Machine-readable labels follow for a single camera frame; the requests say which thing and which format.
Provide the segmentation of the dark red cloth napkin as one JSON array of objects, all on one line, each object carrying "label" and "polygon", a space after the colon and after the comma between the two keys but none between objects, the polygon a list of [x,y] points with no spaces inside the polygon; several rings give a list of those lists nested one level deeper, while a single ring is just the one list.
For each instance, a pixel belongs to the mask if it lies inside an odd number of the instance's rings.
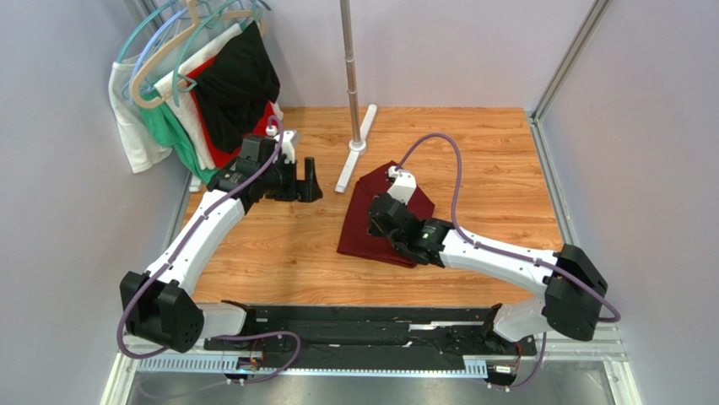
[{"label": "dark red cloth napkin", "polygon": [[[374,237],[367,232],[370,203],[379,194],[387,193],[391,185],[387,178],[387,171],[390,166],[394,165],[397,165],[397,162],[391,160],[363,175],[356,182],[344,219],[337,252],[400,267],[414,268],[417,264],[396,252],[385,238]],[[419,219],[430,219],[434,213],[435,204],[417,186],[408,204],[408,209]]]}]

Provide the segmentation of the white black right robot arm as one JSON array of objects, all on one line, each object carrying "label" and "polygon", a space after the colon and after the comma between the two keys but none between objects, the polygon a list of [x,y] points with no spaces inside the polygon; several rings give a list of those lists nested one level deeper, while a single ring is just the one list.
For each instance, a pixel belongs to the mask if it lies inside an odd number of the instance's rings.
[{"label": "white black right robot arm", "polygon": [[420,220],[387,193],[372,201],[368,218],[370,235],[416,264],[474,271],[532,293],[519,304],[492,307],[484,325],[496,337],[516,342],[555,331],[593,339],[608,284],[580,247],[538,250],[491,240],[444,220]]}]

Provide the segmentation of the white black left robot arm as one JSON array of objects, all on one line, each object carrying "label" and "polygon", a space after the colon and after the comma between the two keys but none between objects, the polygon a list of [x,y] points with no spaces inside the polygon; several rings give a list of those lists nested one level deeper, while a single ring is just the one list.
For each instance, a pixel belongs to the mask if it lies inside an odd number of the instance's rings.
[{"label": "white black left robot arm", "polygon": [[197,282],[225,236],[261,199],[313,203],[322,198],[315,162],[305,158],[297,176],[295,149],[300,135],[250,135],[238,156],[217,171],[191,220],[165,252],[142,273],[129,272],[120,292],[123,313],[117,342],[125,355],[126,334],[185,353],[197,341],[241,334],[248,310],[230,302],[197,303]]}]

